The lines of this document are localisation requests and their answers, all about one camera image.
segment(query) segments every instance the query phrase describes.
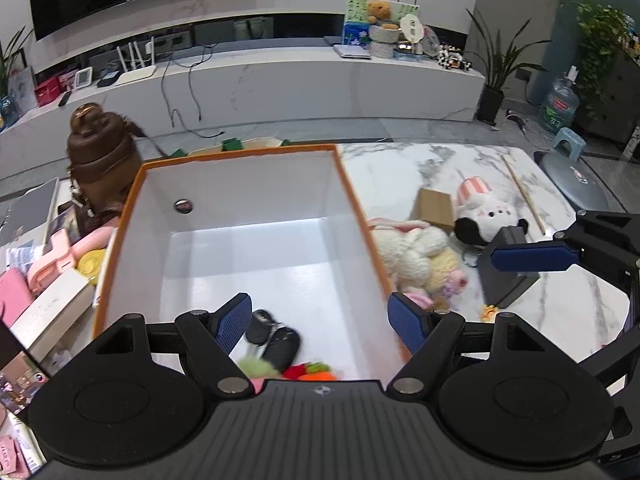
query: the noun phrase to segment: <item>cable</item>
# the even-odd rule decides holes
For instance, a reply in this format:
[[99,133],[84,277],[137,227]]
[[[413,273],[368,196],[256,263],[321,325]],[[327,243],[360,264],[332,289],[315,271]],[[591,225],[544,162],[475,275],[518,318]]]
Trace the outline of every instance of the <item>cable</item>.
[[522,135],[524,136],[524,139],[529,144],[533,144],[537,149],[542,150],[543,152],[548,152],[551,149],[550,141],[549,141],[549,139],[547,139],[544,136],[544,134],[542,134],[542,138],[545,139],[545,141],[546,141],[546,148],[544,148],[543,146],[537,145],[535,142],[533,142],[531,139],[529,139],[529,137],[527,137],[527,123],[528,123],[528,120],[525,121],[522,117],[520,117],[518,114],[512,112],[511,110],[507,110],[507,115],[505,116],[505,120],[510,120],[510,121],[513,121],[514,123],[516,123],[518,125],[518,128],[522,132]]
[[[200,61],[197,61],[196,63],[193,63],[192,65],[183,65],[178,63],[177,61],[174,60],[174,53],[172,52],[171,55],[169,56],[169,61],[167,62],[166,66],[164,67],[164,72],[162,73],[162,78],[160,79],[160,91],[162,92],[162,97],[164,98],[164,104],[166,105],[166,111],[167,114],[169,115],[169,120],[171,121],[171,126],[172,128],[175,128],[175,121],[174,121],[174,115],[178,116],[178,120],[180,121],[180,126],[183,127],[183,129],[186,132],[189,132],[190,134],[193,134],[197,137],[200,137],[201,139],[213,139],[215,137],[219,137],[220,135],[224,134],[224,131],[220,131],[219,133],[216,133],[212,136],[204,136],[203,134],[200,134],[198,132],[196,132],[195,130],[191,130],[190,128],[187,128],[187,126],[184,124],[184,120],[182,119],[182,114],[180,113],[180,110],[178,110],[178,108],[171,108],[171,105],[169,104],[169,98],[166,95],[166,92],[164,90],[164,78],[166,76],[167,71],[169,70],[169,65],[171,65],[171,63],[175,63],[177,66],[180,66],[182,68],[188,68],[189,69],[189,73],[188,73],[188,83],[189,83],[189,90],[191,92],[191,97],[193,98],[193,102],[196,105],[196,108],[198,109],[198,121],[202,120],[202,109],[200,107],[200,103],[198,102],[198,100],[196,99],[196,95],[193,91],[193,85],[191,84],[191,70],[194,69],[194,67],[205,63],[207,61],[209,61],[211,59],[211,57],[213,56],[213,49],[217,46],[218,44],[216,43],[215,45],[204,45],[202,48],[202,57],[200,59]],[[205,55],[205,49],[206,48],[210,48],[212,49],[211,53],[209,54],[209,57],[207,59],[204,59],[204,55]]]
[[[209,61],[211,59],[211,57],[213,56],[213,49],[216,48],[217,46],[218,46],[217,43],[215,45],[213,45],[213,46],[212,45],[204,45],[202,47],[202,57],[200,58],[200,61],[197,61],[197,62],[195,62],[195,63],[193,63],[191,65],[183,65],[183,64],[178,63],[177,61],[174,61],[174,63],[177,66],[189,69],[189,73],[187,75],[187,81],[189,83],[189,92],[191,92],[191,97],[193,98],[193,102],[195,103],[196,108],[198,109],[198,120],[199,121],[202,120],[202,108],[200,108],[200,103],[196,99],[196,94],[193,91],[193,85],[191,84],[191,70],[193,70],[198,65],[201,65],[201,64],[206,63],[207,61]],[[205,53],[205,49],[206,48],[210,48],[211,52],[209,53],[209,57],[207,57],[207,59],[204,59],[204,53]]]

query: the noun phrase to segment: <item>black box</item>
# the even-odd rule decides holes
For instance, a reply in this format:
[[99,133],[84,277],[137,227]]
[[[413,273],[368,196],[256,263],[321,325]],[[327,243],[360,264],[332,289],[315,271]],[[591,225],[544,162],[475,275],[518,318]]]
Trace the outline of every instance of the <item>black box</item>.
[[485,304],[507,308],[540,277],[537,272],[501,272],[491,263],[491,253],[496,247],[525,243],[522,227],[503,227],[478,257],[478,274]]

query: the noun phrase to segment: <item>blue stool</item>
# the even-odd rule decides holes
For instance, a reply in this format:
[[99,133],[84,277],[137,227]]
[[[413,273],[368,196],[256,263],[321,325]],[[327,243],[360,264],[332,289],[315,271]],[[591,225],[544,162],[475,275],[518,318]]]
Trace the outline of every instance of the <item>blue stool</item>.
[[561,142],[567,142],[569,144],[569,160],[574,162],[578,161],[582,154],[582,150],[587,145],[587,143],[584,142],[584,139],[570,128],[560,128],[551,147],[555,149]]

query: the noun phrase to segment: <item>book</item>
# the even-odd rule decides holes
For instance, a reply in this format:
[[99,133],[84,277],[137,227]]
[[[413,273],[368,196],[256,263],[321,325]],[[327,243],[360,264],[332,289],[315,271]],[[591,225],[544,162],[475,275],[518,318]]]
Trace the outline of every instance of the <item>book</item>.
[[340,55],[340,57],[371,59],[370,52],[359,45],[334,45],[334,50]]
[[41,361],[91,306],[95,287],[75,269],[68,269],[31,303],[11,327],[18,341]]
[[28,190],[20,198],[16,198],[11,204],[4,225],[0,228],[0,246],[10,244],[25,233],[34,231],[45,224],[42,238],[38,236],[34,240],[36,245],[44,244],[47,237],[47,227],[56,205],[57,191],[58,180],[54,178],[42,186]]

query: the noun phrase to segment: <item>cardboard box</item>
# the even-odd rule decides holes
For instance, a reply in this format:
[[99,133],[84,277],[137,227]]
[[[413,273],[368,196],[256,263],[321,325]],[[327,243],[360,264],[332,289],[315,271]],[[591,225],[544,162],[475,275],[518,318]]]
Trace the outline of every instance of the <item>cardboard box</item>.
[[420,189],[415,200],[414,218],[439,227],[447,234],[456,221],[451,195],[434,189]]

